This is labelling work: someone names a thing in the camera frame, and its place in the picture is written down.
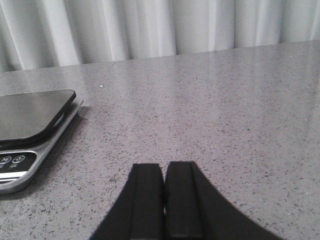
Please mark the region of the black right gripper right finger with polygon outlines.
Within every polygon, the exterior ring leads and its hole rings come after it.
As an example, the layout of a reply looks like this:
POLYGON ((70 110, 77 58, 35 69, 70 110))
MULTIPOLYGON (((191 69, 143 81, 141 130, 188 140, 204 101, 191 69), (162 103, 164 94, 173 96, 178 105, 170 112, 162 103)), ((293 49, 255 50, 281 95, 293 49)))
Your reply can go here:
POLYGON ((165 177, 168 240, 277 240, 236 209, 195 162, 170 162, 165 177))

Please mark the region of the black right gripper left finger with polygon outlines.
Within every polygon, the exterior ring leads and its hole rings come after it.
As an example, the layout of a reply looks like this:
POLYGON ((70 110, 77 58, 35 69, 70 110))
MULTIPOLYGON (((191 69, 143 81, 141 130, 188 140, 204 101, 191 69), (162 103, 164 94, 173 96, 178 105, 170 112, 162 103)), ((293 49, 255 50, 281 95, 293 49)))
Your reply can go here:
POLYGON ((164 181, 155 163, 134 164, 116 202, 91 240, 162 240, 164 181))

